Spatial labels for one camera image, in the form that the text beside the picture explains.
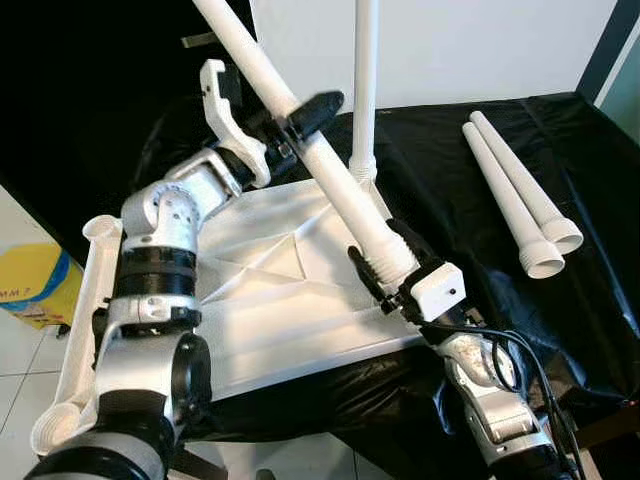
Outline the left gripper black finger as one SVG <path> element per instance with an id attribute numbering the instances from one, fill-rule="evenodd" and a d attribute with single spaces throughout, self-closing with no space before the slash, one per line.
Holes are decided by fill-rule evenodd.
<path id="1" fill-rule="evenodd" d="M 288 136 L 294 141 L 306 141 L 324 131 L 343 108 L 346 96 L 339 90 L 316 93 L 288 114 Z"/>

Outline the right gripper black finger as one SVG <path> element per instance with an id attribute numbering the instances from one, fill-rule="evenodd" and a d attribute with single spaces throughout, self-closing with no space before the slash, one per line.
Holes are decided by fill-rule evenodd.
<path id="1" fill-rule="evenodd" d="M 435 255 L 430 244 L 411 228 L 410 224 L 396 218 L 387 219 L 387 225 L 393 230 L 397 236 L 401 237 L 419 266 L 426 271 L 434 271 L 438 269 L 438 256 Z"/>
<path id="2" fill-rule="evenodd" d="M 392 314 L 392 312 L 396 311 L 398 308 L 396 293 L 387 293 L 387 291 L 381 287 L 378 275 L 376 275 L 374 269 L 372 269 L 370 262 L 362 255 L 360 248 L 355 246 L 355 244 L 348 246 L 347 256 L 349 261 L 355 265 L 357 278 L 360 279 L 361 284 L 364 285 L 367 292 L 370 293 L 370 296 L 374 297 L 375 303 L 380 310 L 383 311 L 384 314 Z"/>

